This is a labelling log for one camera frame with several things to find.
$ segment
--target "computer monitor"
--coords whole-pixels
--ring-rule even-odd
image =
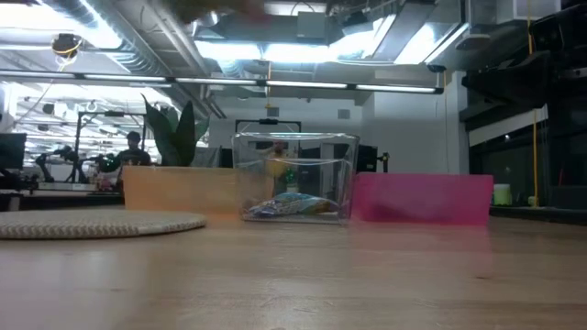
[[[22,170],[25,162],[26,134],[0,133],[0,168]]]

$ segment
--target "round mat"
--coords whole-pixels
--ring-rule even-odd
[[[0,239],[137,237],[205,226],[199,214],[125,210],[0,213]]]

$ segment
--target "wall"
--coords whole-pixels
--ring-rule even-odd
[[[228,119],[212,119],[210,122],[210,147],[230,148],[231,138],[235,134],[237,119],[258,120],[267,118],[265,99],[249,99],[239,101],[236,98],[218,98],[216,102],[227,115]],[[301,121],[302,131],[305,133],[349,133],[360,134],[361,111],[360,106],[354,105],[352,100],[313,99],[309,103],[305,99],[275,98],[271,99],[271,106],[280,107],[279,120]],[[338,119],[338,109],[350,110],[350,119]],[[252,124],[246,132],[288,132],[286,126],[260,126]]]
[[[455,73],[446,95],[375,93],[363,106],[361,143],[389,152],[390,172],[468,173],[460,77]]]

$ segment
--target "wooden table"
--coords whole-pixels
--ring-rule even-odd
[[[0,329],[586,329],[587,228],[213,221],[0,242]]]

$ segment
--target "clear plastic container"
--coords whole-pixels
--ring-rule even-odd
[[[243,220],[345,224],[350,218],[358,137],[238,133],[232,145]]]

